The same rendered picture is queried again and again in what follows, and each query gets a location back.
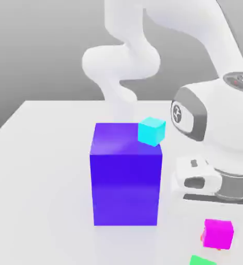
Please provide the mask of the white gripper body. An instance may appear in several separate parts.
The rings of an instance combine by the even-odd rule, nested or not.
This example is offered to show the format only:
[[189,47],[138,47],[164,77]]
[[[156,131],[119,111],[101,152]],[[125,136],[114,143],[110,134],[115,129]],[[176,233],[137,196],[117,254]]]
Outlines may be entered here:
[[216,196],[188,194],[177,184],[171,183],[172,204],[180,210],[243,210],[243,200],[226,201]]

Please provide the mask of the small magenta cube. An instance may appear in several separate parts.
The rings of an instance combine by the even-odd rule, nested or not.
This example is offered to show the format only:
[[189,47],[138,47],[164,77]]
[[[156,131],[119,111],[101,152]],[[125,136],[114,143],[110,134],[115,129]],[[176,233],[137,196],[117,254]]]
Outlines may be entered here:
[[231,248],[234,227],[230,220],[205,219],[204,247],[228,250]]

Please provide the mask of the small green cube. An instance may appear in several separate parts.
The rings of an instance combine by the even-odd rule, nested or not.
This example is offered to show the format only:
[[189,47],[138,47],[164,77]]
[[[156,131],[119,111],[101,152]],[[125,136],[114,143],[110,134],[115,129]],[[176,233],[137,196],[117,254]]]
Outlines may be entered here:
[[217,265],[217,263],[197,255],[192,255],[189,265]]

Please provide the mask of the small cyan cube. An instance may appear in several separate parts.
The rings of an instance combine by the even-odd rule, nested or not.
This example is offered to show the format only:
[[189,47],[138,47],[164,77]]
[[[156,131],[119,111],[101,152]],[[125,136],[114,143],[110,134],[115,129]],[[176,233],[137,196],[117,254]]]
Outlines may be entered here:
[[157,146],[165,138],[166,121],[148,117],[138,123],[138,141]]

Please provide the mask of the large blue box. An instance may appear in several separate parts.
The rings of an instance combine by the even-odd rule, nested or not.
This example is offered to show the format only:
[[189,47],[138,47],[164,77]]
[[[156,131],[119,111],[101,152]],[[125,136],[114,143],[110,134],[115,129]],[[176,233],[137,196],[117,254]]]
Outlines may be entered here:
[[89,160],[96,226],[157,225],[160,145],[139,142],[136,123],[96,123]]

